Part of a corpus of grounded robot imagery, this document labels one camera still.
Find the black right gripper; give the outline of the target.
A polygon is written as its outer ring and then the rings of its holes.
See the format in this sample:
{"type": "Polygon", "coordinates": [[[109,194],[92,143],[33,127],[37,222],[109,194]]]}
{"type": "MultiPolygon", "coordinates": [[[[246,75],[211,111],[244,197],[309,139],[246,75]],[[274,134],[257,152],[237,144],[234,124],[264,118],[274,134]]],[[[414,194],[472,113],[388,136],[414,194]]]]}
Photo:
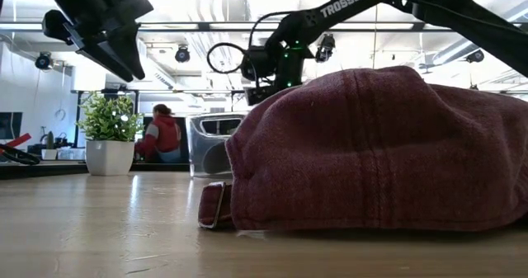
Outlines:
{"type": "Polygon", "coordinates": [[[260,102],[266,100],[268,97],[273,96],[274,94],[285,90],[284,88],[277,88],[274,86],[264,86],[264,87],[246,87],[245,88],[245,97],[247,104],[249,106],[255,106],[260,102]]]}

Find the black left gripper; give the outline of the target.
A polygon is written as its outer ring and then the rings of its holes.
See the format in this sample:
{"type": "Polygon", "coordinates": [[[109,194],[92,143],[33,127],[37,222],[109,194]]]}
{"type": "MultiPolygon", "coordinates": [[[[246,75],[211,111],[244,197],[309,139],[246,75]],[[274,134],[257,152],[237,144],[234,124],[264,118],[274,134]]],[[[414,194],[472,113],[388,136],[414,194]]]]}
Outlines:
{"type": "Polygon", "coordinates": [[[149,0],[54,0],[69,21],[76,53],[126,82],[144,79],[137,47],[137,19],[153,10],[149,0]],[[110,50],[101,47],[105,44],[110,50]]]}

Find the maroon baseball cap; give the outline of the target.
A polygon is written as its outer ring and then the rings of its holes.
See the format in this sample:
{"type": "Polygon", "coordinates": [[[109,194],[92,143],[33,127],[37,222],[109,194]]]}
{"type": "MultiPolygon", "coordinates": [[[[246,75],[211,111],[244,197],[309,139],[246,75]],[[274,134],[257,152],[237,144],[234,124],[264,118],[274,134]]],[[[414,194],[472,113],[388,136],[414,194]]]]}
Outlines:
{"type": "Polygon", "coordinates": [[[482,231],[528,219],[528,102],[412,68],[330,73],[268,97],[226,141],[208,229],[482,231]]]}

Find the black overhead light bar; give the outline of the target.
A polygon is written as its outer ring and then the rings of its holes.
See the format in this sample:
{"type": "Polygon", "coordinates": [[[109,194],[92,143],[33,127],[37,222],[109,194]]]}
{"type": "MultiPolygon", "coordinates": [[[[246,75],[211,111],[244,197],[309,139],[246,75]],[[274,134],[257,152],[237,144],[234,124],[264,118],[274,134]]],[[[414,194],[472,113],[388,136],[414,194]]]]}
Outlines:
{"type": "MultiPolygon", "coordinates": [[[[145,22],[139,28],[140,32],[249,32],[254,23],[239,22],[145,22]]],[[[6,32],[42,32],[40,22],[1,22],[0,31],[6,32]]],[[[329,28],[330,32],[452,32],[442,26],[433,26],[424,22],[397,21],[345,21],[329,28]]]]}

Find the clear plastic bin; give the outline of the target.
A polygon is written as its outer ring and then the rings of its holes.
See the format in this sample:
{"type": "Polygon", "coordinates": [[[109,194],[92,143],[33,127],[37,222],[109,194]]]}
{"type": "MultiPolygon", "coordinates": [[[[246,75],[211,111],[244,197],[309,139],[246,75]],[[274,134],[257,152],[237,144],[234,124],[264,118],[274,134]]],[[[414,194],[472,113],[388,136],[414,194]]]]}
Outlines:
{"type": "Polygon", "coordinates": [[[236,131],[247,113],[247,111],[207,113],[186,118],[192,177],[231,177],[231,170],[217,174],[206,173],[202,161],[209,148],[225,142],[236,131]]]}

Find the person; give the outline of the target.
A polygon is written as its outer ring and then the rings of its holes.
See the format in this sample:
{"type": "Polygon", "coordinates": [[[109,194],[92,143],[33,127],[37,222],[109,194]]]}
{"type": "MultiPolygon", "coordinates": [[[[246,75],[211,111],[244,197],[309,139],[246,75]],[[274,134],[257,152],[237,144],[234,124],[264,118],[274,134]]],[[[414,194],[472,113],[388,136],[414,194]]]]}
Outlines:
{"type": "Polygon", "coordinates": [[[181,159],[182,131],[172,111],[164,104],[153,107],[153,120],[144,137],[135,144],[135,153],[147,163],[178,163],[181,159]]]}

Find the green plant in white pot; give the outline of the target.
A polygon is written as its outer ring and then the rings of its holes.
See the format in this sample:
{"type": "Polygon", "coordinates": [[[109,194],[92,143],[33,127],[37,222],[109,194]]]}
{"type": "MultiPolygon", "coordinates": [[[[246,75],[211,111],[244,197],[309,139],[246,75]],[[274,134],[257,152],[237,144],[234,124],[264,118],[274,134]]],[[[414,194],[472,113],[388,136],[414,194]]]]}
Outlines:
{"type": "Polygon", "coordinates": [[[125,176],[134,161],[135,138],[143,131],[143,116],[125,95],[113,99],[92,92],[81,105],[77,126],[85,135],[85,161],[93,176],[125,176]]]}

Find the small cactus in white pot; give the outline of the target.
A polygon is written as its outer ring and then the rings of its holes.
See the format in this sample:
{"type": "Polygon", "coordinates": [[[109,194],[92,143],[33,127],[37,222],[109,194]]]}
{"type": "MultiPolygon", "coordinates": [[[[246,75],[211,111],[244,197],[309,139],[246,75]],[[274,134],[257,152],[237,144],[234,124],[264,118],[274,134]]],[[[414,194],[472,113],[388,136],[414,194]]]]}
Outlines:
{"type": "Polygon", "coordinates": [[[54,145],[54,134],[49,131],[42,137],[42,143],[45,147],[41,149],[41,157],[43,160],[55,160],[57,157],[57,149],[54,145]]]}

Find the black monitor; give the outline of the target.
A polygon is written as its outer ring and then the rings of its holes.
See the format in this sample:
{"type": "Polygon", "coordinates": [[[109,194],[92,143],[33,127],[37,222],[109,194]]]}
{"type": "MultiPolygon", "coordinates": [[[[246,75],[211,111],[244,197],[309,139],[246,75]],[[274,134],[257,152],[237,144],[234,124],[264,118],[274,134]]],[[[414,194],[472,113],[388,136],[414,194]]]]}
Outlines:
{"type": "Polygon", "coordinates": [[[0,112],[0,139],[12,140],[21,134],[21,112],[0,112]]]}

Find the red bar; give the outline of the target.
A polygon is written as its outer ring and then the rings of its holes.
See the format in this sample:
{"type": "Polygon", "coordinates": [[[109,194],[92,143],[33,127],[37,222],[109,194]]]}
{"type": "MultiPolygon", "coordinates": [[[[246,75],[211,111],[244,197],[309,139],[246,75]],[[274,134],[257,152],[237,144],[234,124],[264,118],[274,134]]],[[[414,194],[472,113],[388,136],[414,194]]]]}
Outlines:
{"type": "Polygon", "coordinates": [[[6,144],[0,144],[0,149],[4,150],[6,147],[15,148],[16,146],[25,143],[31,138],[29,134],[23,134],[22,136],[15,138],[6,144]]]}

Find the black aluminium table frame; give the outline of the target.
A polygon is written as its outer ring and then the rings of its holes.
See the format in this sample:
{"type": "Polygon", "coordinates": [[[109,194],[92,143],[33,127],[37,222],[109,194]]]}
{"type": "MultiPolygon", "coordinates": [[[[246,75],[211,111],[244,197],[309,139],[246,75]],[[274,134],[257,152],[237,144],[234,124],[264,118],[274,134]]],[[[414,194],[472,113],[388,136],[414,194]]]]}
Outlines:
{"type": "MultiPolygon", "coordinates": [[[[134,163],[130,170],[132,172],[189,172],[191,167],[188,163],[134,163]]],[[[51,163],[32,166],[0,163],[0,181],[83,173],[88,173],[84,163],[51,163]]]]}

